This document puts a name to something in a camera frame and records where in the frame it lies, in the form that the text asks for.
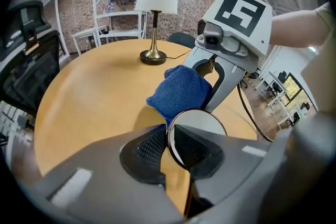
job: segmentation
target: person's arm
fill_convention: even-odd
[[[329,26],[317,10],[301,10],[273,17],[270,44],[303,48],[319,46]]]

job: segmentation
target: white table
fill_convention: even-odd
[[[273,73],[271,73],[270,71],[268,72],[268,74],[265,76],[265,77],[263,77],[263,79],[261,80],[261,82],[256,86],[256,89],[258,89],[261,85],[262,85],[262,83],[265,81],[265,79],[266,78],[268,78],[268,76],[269,75],[271,75],[272,77],[273,77],[273,80],[272,80],[272,82],[262,91],[262,92],[264,92],[264,91],[266,91],[268,88],[270,88],[270,87],[272,87],[272,84],[274,83],[274,82],[276,82],[280,87],[281,87],[281,89],[282,89],[282,92],[281,93],[279,93],[275,98],[273,98],[268,104],[267,104],[267,106],[270,106],[271,108],[272,108],[272,105],[277,101],[277,100],[279,100],[281,97],[283,97],[286,93],[287,93],[287,90],[286,90],[286,88],[285,88],[285,86],[284,86],[284,84],[282,84],[282,82],[273,74]]]
[[[102,30],[106,31],[107,30],[107,25],[99,26],[98,30],[99,31],[102,31]],[[79,46],[77,44],[76,38],[85,38],[85,37],[91,37],[91,36],[93,36],[94,43],[96,44],[96,46],[99,46],[98,37],[97,37],[97,33],[96,33],[96,28],[95,27],[85,29],[85,30],[83,30],[81,32],[78,32],[78,33],[75,33],[74,35],[72,35],[73,41],[75,43],[75,46],[76,46],[76,49],[77,49],[77,52],[78,52],[79,55],[81,55],[82,53],[80,52],[80,49],[79,49]]]
[[[298,113],[298,116],[299,116],[300,119],[303,119],[308,113],[307,109],[301,110],[300,107],[298,105],[296,105],[294,113],[293,113],[293,115],[291,115],[290,112],[288,111],[287,107],[280,100],[279,100],[279,103],[280,103],[281,108],[284,110],[284,114],[281,116],[283,119],[277,123],[278,126],[281,123],[283,123],[287,120],[291,120],[291,122],[294,122],[294,116],[293,115],[294,115],[295,112]]]

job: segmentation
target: round wooden table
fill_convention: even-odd
[[[148,66],[140,62],[139,53],[150,43],[133,39],[95,48],[68,64],[53,80],[43,96],[35,124],[36,160],[43,176],[95,141],[165,123],[145,100],[163,81],[164,71],[181,65],[188,54],[168,59],[160,66]],[[190,50],[166,41],[157,43],[168,57]],[[205,78],[213,85],[218,75],[213,72]],[[229,136],[256,140],[255,128],[237,89],[213,113]],[[168,151],[162,157],[161,171],[166,174],[166,193],[183,212],[189,173],[178,166]]]

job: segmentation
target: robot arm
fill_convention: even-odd
[[[204,32],[184,65],[193,69],[215,59],[218,80],[203,109],[212,112],[237,86],[245,71],[255,72],[267,53],[272,9],[260,0],[215,0],[203,16]]]

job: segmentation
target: blue towel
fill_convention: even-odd
[[[167,126],[180,112],[199,109],[212,89],[194,69],[182,65],[166,70],[164,78],[146,102],[165,118]]]

